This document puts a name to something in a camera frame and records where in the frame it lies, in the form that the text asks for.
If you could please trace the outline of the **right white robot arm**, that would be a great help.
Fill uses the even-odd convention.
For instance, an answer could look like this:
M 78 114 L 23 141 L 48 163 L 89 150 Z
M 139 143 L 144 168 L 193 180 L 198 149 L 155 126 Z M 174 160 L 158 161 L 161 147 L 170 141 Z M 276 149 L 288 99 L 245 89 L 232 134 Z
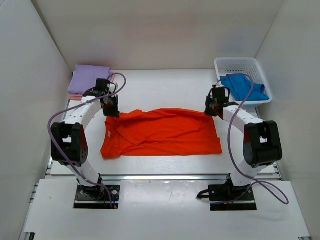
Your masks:
M 267 166 L 283 157 L 278 125 L 275 121 L 264 121 L 254 117 L 236 102 L 230 102 L 230 90 L 213 85 L 205 101 L 205 114 L 219 117 L 229 123 L 227 144 L 235 172 L 228 175 L 222 185 L 224 195 L 236 200 L 251 181 Z M 231 150 L 231 129 L 243 133 L 243 160 L 237 164 Z

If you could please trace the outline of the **orange t-shirt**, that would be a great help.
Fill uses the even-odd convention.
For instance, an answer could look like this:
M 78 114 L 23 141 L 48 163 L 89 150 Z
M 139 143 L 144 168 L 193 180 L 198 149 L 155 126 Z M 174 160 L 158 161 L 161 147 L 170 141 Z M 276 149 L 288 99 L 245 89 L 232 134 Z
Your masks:
M 100 149 L 105 160 L 121 156 L 197 156 L 222 154 L 214 119 L 182 108 L 134 110 L 105 120 Z

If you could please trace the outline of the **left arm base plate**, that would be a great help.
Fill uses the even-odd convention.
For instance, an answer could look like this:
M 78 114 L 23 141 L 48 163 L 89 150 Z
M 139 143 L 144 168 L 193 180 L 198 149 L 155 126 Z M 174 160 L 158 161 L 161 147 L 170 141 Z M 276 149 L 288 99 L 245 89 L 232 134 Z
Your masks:
M 73 208 L 117 210 L 119 208 L 121 193 L 120 182 L 110 182 L 109 184 L 105 184 L 104 186 L 108 188 L 110 197 L 104 187 L 88 187 L 78 184 L 75 192 Z

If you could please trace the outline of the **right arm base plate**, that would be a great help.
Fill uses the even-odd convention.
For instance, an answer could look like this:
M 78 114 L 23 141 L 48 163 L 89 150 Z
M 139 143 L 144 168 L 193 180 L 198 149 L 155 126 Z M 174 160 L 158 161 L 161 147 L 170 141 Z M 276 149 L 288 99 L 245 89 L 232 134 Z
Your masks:
M 209 199 L 210 211 L 256 211 L 257 205 L 249 185 L 234 186 L 231 180 L 223 184 L 209 184 L 197 199 Z

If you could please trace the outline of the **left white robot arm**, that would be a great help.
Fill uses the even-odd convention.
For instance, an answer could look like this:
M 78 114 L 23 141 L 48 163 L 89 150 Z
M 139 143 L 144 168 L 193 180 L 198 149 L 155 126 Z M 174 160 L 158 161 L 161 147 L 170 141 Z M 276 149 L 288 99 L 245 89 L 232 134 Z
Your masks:
M 93 200 L 111 197 L 111 193 L 88 160 L 85 129 L 99 111 L 107 118 L 120 117 L 118 92 L 118 85 L 109 78 L 98 78 L 95 87 L 83 94 L 80 106 L 71 108 L 72 113 L 64 121 L 49 123 L 52 159 L 71 170 L 82 191 Z

